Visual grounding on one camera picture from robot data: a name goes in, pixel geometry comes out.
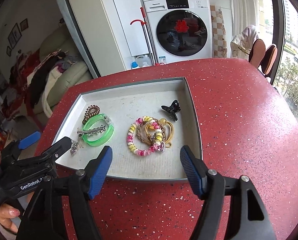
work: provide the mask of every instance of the blue bottle cap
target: blue bottle cap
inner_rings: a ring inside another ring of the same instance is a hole
[[[137,62],[134,61],[134,62],[131,63],[131,68],[135,68],[137,66],[138,66]]]

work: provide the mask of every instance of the black butterfly clip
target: black butterfly clip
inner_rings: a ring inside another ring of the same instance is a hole
[[[172,117],[175,119],[175,121],[178,120],[178,117],[176,116],[176,112],[179,112],[181,110],[178,100],[174,100],[171,106],[161,106],[161,108],[166,112],[172,114]]]

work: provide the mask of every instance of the checkered cloth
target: checkered cloth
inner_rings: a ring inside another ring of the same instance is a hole
[[[210,10],[213,36],[213,57],[227,57],[226,30],[221,7],[210,5]]]

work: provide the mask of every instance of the yellow bead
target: yellow bead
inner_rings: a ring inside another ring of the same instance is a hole
[[[166,118],[161,118],[161,119],[159,120],[159,122],[161,122],[163,125],[166,125],[166,124],[167,124],[167,120],[166,120]]]

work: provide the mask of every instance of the green plastic bangle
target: green plastic bangle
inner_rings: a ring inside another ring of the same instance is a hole
[[[107,142],[113,135],[114,127],[112,125],[110,118],[106,114],[97,114],[97,115],[91,117],[88,120],[88,122],[84,125],[82,130],[83,131],[90,130],[90,127],[93,124],[95,124],[96,122],[98,122],[99,120],[105,120],[105,122],[108,125],[108,129],[101,138],[99,138],[98,140],[95,140],[95,141],[89,141],[87,134],[82,135],[83,140],[86,143],[88,143],[90,146],[100,146],[100,145],[104,144],[105,142]]]

